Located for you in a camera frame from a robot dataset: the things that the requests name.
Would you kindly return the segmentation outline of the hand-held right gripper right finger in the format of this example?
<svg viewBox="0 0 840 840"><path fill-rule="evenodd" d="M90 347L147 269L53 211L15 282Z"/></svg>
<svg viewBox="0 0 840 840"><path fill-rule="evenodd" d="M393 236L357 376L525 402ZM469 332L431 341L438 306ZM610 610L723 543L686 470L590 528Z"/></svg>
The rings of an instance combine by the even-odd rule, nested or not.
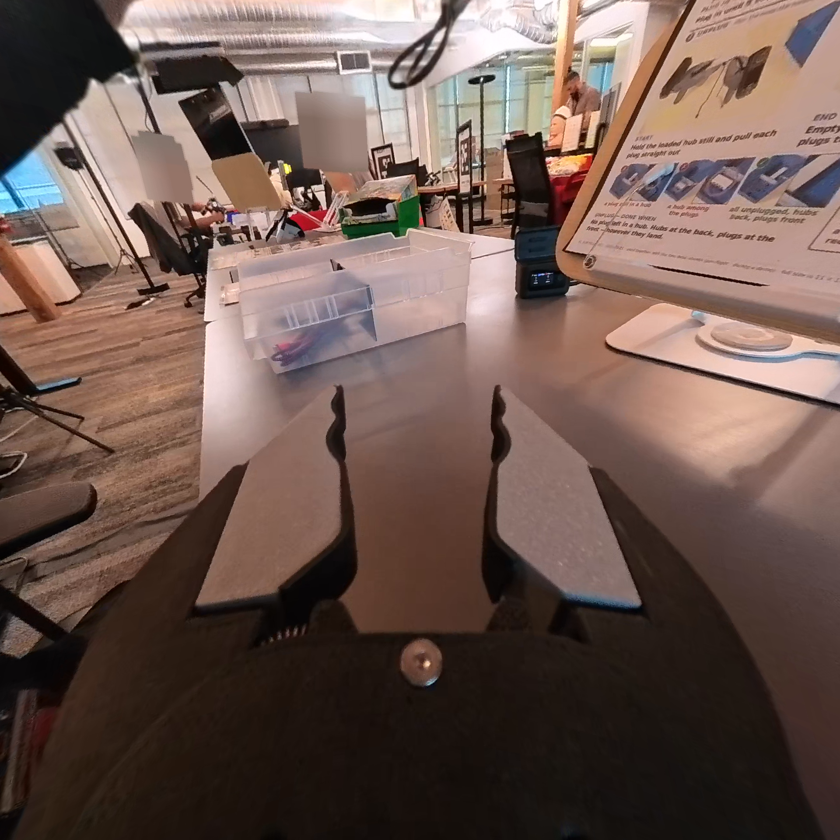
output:
<svg viewBox="0 0 840 840"><path fill-rule="evenodd" d="M531 583L572 605L638 611L641 596L586 459L500 385L490 428L482 549L490 600Z"/></svg>

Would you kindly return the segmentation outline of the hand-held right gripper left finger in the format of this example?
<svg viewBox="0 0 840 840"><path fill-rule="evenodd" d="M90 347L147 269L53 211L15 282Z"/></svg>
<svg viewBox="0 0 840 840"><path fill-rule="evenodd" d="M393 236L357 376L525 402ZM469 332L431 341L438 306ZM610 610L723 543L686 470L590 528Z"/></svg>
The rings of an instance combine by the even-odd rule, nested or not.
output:
<svg viewBox="0 0 840 840"><path fill-rule="evenodd" d="M318 394L248 462L197 613L310 613L358 570L344 392Z"/></svg>

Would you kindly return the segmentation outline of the clear plastic bin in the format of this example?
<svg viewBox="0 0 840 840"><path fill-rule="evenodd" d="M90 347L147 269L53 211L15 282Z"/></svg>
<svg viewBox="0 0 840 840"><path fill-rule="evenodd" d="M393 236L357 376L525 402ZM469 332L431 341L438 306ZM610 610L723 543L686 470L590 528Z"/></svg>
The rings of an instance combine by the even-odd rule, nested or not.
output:
<svg viewBox="0 0 840 840"><path fill-rule="evenodd" d="M459 325L470 250L468 241L415 228L251 259L235 270L245 348L285 374ZM337 280L352 274L373 291L376 343L360 316L337 315Z"/></svg>

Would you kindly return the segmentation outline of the person's left forearm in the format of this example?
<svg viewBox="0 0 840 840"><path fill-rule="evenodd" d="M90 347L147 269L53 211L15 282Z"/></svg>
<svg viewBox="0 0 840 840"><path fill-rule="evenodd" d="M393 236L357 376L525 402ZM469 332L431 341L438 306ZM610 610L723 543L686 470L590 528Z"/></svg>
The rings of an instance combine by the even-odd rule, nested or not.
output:
<svg viewBox="0 0 840 840"><path fill-rule="evenodd" d="M131 1L1 2L1 173L38 145L92 81L131 68L118 28Z"/></svg>

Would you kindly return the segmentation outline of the white stand base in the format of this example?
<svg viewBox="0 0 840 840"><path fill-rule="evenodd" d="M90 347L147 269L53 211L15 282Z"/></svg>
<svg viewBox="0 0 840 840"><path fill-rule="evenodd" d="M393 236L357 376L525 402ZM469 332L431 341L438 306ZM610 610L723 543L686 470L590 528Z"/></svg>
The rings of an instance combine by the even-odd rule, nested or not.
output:
<svg viewBox="0 0 840 840"><path fill-rule="evenodd" d="M615 351L839 406L839 347L659 303L608 334Z"/></svg>

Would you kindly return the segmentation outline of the black tripod stand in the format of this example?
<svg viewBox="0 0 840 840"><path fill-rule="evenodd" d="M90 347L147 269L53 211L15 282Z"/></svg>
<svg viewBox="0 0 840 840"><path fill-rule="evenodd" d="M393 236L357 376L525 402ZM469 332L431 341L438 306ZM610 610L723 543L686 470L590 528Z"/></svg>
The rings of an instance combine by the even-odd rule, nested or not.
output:
<svg viewBox="0 0 840 840"><path fill-rule="evenodd" d="M107 455L116 453L115 449L109 445L81 430L81 424L86 419L83 415L39 401L41 397L78 387L82 384L81 377L63 377L54 381L37 383L4 347L1 348L1 376L2 415L14 410L23 411L68 432L71 436L100 449Z"/></svg>

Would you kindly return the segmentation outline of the office chair with dark jacket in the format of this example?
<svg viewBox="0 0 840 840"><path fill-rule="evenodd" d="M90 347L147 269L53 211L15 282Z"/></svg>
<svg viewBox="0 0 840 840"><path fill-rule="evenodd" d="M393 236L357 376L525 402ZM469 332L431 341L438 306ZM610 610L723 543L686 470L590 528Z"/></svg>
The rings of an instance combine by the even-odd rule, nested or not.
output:
<svg viewBox="0 0 840 840"><path fill-rule="evenodd" d="M192 308L194 299L203 300L210 241L195 228L185 234L170 234L146 203L134 204L128 216L140 229L151 256L164 274L196 280L196 288L186 295L184 307Z"/></svg>

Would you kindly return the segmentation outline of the clear acrylic stand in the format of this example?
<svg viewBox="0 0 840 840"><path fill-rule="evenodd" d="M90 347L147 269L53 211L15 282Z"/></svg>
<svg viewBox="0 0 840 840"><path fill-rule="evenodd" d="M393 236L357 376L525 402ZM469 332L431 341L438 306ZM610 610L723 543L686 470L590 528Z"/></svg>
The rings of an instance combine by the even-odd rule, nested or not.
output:
<svg viewBox="0 0 840 840"><path fill-rule="evenodd" d="M341 228L341 211L349 198L350 193L348 191L335 192L332 195L331 204L327 210L321 213L321 216L315 212L306 212L306 215L315 223L316 229L334 233Z"/></svg>

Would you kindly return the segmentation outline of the green cardboard box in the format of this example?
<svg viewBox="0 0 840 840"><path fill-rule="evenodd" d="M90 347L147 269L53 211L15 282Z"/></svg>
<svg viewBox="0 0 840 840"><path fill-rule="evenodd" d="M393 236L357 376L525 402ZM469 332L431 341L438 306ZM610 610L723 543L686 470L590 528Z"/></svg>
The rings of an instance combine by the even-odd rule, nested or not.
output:
<svg viewBox="0 0 840 840"><path fill-rule="evenodd" d="M401 237L419 228L421 207L414 174L363 184L339 209L339 224L349 239L381 234Z"/></svg>

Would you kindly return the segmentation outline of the red plastic bin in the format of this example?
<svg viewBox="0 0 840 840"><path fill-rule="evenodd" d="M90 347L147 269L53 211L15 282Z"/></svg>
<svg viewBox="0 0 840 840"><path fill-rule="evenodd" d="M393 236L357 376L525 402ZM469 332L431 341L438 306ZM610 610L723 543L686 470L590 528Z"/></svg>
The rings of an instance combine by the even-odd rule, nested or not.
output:
<svg viewBox="0 0 840 840"><path fill-rule="evenodd" d="M570 175L551 175L551 206L549 225L561 227L576 200L588 171L578 171Z"/></svg>

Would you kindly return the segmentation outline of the tan tilted board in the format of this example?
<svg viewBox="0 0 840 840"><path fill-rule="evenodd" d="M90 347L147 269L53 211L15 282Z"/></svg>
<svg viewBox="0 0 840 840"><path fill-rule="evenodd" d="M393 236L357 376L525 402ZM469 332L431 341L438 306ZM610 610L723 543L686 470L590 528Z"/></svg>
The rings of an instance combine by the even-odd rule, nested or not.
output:
<svg viewBox="0 0 840 840"><path fill-rule="evenodd" d="M214 160L212 169L230 203L240 213L283 209L281 197L255 152Z"/></svg>

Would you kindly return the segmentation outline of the black light stand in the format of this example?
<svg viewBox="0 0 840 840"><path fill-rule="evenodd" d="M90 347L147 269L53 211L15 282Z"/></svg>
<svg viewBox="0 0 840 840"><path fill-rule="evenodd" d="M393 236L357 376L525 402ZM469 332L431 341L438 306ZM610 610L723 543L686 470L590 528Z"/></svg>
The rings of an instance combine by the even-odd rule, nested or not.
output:
<svg viewBox="0 0 840 840"><path fill-rule="evenodd" d="M126 261L129 261L130 264L136 270L138 270L144 278L145 286L137 289L138 295L140 295L142 298L151 298L152 296L160 296L170 291L171 288L168 283L154 282L152 280L151 274L148 271L143 258L140 257L140 254L135 248L131 237L129 236L125 226L123 225L120 214L115 209L114 205L112 204L109 198L108 192L103 187L96 172L94 171L91 164L88 162L87 157L85 156L84 152L79 146L77 137L73 133L71 127L69 126L67 119L63 118L60 121L60 124L68 138L68 142L70 144L71 149L75 152L76 157L80 161L82 168L88 174L91 183L93 184L95 190L97 191L97 194L101 198L101 202L107 209L108 216L112 221L112 224L107 226L109 229L113 229L115 240L119 242L120 259L122 260L123 258L125 258Z"/></svg>

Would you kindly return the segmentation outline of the black office chair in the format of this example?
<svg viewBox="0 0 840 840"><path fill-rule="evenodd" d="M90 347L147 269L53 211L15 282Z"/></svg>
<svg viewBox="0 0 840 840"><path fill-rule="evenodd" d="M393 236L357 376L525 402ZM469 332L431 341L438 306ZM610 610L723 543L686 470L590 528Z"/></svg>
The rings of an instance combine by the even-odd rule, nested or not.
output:
<svg viewBox="0 0 840 840"><path fill-rule="evenodd" d="M515 238L520 230L553 226L555 195L541 132L510 137L505 152L515 193L511 236Z"/></svg>

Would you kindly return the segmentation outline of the black monitor screen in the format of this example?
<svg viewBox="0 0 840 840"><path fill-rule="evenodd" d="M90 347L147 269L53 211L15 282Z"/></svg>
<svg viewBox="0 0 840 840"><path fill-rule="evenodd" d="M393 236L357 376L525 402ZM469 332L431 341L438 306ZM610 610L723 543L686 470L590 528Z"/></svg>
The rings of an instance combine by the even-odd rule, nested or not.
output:
<svg viewBox="0 0 840 840"><path fill-rule="evenodd" d="M240 122L224 91L211 87L178 101L212 161L254 152L266 163L303 167L299 127L286 119Z"/></svg>

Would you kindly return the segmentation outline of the black overhead light panel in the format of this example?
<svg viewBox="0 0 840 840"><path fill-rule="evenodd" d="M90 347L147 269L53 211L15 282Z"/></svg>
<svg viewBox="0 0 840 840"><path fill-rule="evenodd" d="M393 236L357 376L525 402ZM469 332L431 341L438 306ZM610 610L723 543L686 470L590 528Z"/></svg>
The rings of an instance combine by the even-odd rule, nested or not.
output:
<svg viewBox="0 0 840 840"><path fill-rule="evenodd" d="M236 86L245 76L227 57L222 45L213 41L152 43L142 48L140 57L160 95L201 91L222 82Z"/></svg>

